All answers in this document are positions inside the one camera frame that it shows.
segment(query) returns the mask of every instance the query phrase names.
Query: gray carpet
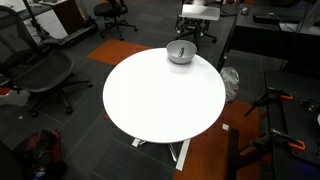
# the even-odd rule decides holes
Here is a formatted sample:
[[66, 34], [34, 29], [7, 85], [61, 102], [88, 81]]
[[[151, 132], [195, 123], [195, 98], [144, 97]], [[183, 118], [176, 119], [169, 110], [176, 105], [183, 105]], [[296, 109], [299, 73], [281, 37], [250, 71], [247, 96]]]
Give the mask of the gray carpet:
[[[174, 24], [181, 8], [180, 0], [127, 0], [127, 21], [138, 26], [139, 31], [121, 28], [125, 41], [150, 47], [165, 47], [177, 36]], [[233, 23], [233, 17], [220, 18], [210, 24], [209, 34], [218, 37], [216, 44], [201, 37], [198, 55], [216, 65]], [[97, 21], [103, 27], [102, 19]], [[106, 33], [105, 39], [93, 34], [63, 51], [76, 64], [74, 79], [90, 79], [94, 87], [76, 85], [65, 89], [74, 113], [65, 114], [62, 101], [56, 95], [40, 109], [40, 116], [31, 118], [23, 107], [0, 106], [0, 140], [8, 147], [41, 129], [61, 132], [62, 157], [68, 165], [65, 180], [84, 179], [172, 179], [175, 164], [166, 145], [145, 144], [131, 146], [132, 137], [121, 132], [109, 119], [104, 119], [102, 104], [103, 84], [111, 72], [111, 65], [86, 58], [91, 51], [109, 38], [118, 39], [116, 29]], [[231, 51], [226, 66], [235, 67], [240, 75], [237, 99], [244, 102], [263, 92], [263, 72], [277, 70], [282, 61]]]

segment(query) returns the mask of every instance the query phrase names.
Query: trash bag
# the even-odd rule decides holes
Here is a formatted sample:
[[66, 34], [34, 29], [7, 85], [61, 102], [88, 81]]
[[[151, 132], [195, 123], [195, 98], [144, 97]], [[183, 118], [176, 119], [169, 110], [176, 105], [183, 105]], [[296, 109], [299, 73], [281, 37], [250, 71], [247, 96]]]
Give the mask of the trash bag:
[[239, 74], [233, 67], [222, 68], [220, 75], [226, 88], [226, 103], [233, 101], [239, 90]]

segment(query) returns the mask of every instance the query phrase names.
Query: office chair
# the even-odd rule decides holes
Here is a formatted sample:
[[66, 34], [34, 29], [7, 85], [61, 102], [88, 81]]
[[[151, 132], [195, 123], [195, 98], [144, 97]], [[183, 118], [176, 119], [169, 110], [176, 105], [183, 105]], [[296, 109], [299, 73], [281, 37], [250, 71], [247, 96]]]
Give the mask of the office chair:
[[0, 6], [0, 52], [0, 87], [29, 91], [35, 99], [29, 110], [33, 117], [39, 115], [40, 103], [53, 92], [71, 114], [73, 109], [62, 88], [78, 83], [93, 86], [88, 79], [69, 82], [74, 62], [59, 51], [40, 49], [19, 14], [5, 6]]
[[[182, 7], [184, 4], [193, 4], [193, 3], [190, 0], [187, 0], [186, 2], [185, 2], [185, 0], [182, 0]], [[217, 37], [214, 37], [214, 36], [207, 33], [209, 30], [209, 25], [210, 25], [209, 20], [181, 17], [181, 14], [180, 14], [177, 18], [176, 27], [175, 27], [177, 32], [179, 33], [179, 36], [176, 37], [176, 40], [180, 39], [182, 37], [185, 37], [185, 36], [193, 35], [196, 46], [198, 49], [199, 49], [199, 45], [198, 45], [198, 36], [199, 35], [212, 38], [212, 43], [216, 43]]]
[[106, 29], [100, 31], [100, 37], [104, 38], [104, 33], [109, 29], [116, 27], [120, 35], [120, 40], [123, 41], [121, 31], [119, 26], [133, 27], [134, 31], [138, 31], [138, 28], [135, 25], [128, 24], [126, 20], [118, 21], [117, 17], [120, 17], [123, 14], [128, 13], [128, 7], [124, 4], [124, 0], [108, 0], [108, 2], [103, 2], [94, 7], [94, 15], [102, 16], [106, 21], [107, 18], [112, 18], [114, 22], [105, 22]]

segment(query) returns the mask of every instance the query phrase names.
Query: carpet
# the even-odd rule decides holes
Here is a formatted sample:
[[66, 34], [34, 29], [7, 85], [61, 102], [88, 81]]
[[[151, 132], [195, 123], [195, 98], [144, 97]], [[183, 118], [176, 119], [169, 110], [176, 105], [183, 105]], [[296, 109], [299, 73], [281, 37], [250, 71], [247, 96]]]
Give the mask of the carpet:
[[[192, 138], [182, 171], [176, 170], [174, 180], [225, 179], [230, 129], [240, 132], [239, 149], [259, 135], [259, 114], [255, 109], [248, 117], [243, 114], [250, 104], [234, 101], [225, 105], [219, 119], [208, 130]], [[222, 125], [229, 125], [223, 130]], [[238, 170], [237, 180], [260, 179], [259, 163]]]
[[87, 58], [116, 66], [127, 57], [147, 49], [151, 49], [151, 47], [108, 39], [91, 52]]

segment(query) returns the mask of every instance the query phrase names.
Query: white round table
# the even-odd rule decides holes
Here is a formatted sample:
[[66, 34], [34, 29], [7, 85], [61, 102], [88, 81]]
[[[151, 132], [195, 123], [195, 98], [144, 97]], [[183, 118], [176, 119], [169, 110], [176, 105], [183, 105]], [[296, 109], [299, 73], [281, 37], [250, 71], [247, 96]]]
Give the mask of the white round table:
[[172, 63], [165, 48], [134, 54], [110, 73], [103, 89], [110, 119], [127, 134], [154, 143], [190, 139], [208, 129], [225, 104], [216, 69], [195, 55]]

